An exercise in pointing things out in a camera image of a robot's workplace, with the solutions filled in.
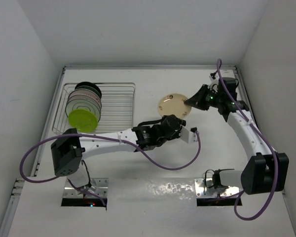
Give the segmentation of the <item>beige round plate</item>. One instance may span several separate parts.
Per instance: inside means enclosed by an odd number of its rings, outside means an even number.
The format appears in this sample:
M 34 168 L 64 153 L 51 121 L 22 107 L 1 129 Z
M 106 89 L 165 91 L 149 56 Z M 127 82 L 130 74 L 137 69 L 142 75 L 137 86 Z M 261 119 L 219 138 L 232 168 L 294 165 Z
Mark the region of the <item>beige round plate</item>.
M 175 115 L 179 119 L 184 119 L 191 112 L 191 106 L 185 104 L 187 99 L 185 95 L 171 93 L 160 99 L 157 111 L 160 116 Z

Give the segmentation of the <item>white plate teal cloud design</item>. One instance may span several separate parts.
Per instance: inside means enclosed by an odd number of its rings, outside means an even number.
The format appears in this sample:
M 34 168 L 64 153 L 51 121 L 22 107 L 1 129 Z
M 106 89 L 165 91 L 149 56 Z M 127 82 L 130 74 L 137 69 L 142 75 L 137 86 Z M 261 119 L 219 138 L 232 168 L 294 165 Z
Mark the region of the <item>white plate teal cloud design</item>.
M 95 115 L 97 120 L 101 118 L 101 109 L 97 102 L 91 102 L 85 99 L 73 99 L 68 101 L 65 108 L 66 115 L 69 116 L 74 110 L 86 110 Z

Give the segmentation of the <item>lime green plate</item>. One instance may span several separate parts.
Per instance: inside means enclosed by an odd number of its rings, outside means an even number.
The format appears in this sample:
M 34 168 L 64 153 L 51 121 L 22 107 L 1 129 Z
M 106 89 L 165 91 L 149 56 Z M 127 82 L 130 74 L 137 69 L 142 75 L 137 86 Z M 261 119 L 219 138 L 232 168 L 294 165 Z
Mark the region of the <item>lime green plate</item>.
M 68 115 L 69 124 L 81 132 L 92 132 L 96 130 L 98 121 L 96 116 L 87 110 L 73 110 Z

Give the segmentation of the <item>white plate red characters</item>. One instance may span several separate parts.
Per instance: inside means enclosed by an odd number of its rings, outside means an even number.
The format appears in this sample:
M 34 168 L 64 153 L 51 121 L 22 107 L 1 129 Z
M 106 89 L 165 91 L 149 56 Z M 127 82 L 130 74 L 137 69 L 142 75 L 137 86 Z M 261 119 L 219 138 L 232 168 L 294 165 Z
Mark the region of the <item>white plate red characters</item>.
M 89 97 L 89 98 L 92 98 L 93 100 L 95 100 L 100 106 L 102 106 L 102 102 L 101 102 L 101 99 L 98 95 L 92 93 L 92 92 L 72 92 L 69 94 L 68 96 L 68 99 L 71 99 L 71 98 L 74 98 L 74 97 L 77 97 L 77 96 L 86 96 L 86 97 Z

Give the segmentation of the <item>teal blue patterned plate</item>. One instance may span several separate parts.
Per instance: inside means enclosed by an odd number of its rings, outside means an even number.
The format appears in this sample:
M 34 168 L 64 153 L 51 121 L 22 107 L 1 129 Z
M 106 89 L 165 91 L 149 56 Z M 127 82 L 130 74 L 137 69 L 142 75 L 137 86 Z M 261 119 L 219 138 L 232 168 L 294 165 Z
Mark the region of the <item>teal blue patterned plate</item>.
M 79 83 L 76 85 L 75 89 L 87 89 L 92 91 L 93 93 L 97 94 L 100 98 L 102 97 L 102 92 L 100 88 L 95 84 L 85 84 L 85 83 Z

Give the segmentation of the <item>white plate orange sunburst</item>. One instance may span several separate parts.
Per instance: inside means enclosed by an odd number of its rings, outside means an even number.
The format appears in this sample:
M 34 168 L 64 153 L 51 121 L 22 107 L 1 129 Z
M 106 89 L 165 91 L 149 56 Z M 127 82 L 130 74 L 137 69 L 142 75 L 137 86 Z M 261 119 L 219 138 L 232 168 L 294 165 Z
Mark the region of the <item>white plate orange sunburst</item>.
M 70 93 L 69 97 L 74 96 L 74 95 L 78 95 L 78 94 L 84 94 L 84 95 L 87 95 L 87 96 L 90 96 L 90 97 L 97 96 L 99 99 L 102 98 L 98 92 L 93 92 L 93 91 L 88 90 L 88 89 L 75 89 Z

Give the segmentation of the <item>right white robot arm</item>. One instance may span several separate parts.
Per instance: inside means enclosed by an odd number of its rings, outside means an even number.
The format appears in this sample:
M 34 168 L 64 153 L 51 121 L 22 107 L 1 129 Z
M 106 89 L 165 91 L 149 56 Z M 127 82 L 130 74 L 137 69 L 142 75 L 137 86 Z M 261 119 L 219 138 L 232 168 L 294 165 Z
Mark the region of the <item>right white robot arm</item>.
M 244 101 L 237 100 L 238 84 L 239 81 L 233 78 L 223 78 L 211 85 L 204 84 L 185 104 L 203 111 L 216 108 L 234 130 L 248 157 L 240 178 L 246 194 L 270 192 L 275 174 L 278 175 L 275 191 L 281 192 L 285 186 L 289 158 L 285 153 L 271 150 L 258 135 L 259 130 L 251 121 L 249 107 Z

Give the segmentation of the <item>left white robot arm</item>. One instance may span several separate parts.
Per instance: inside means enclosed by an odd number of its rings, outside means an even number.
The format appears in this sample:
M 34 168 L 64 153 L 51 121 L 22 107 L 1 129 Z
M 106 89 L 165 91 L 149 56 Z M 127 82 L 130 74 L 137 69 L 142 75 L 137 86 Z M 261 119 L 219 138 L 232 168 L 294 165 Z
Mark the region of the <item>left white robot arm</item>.
M 78 133 L 70 128 L 56 136 L 51 153 L 56 177 L 67 177 L 77 188 L 89 184 L 82 160 L 115 152 L 142 152 L 179 139 L 186 121 L 175 115 L 163 116 L 154 122 L 142 122 L 124 131 L 100 135 Z

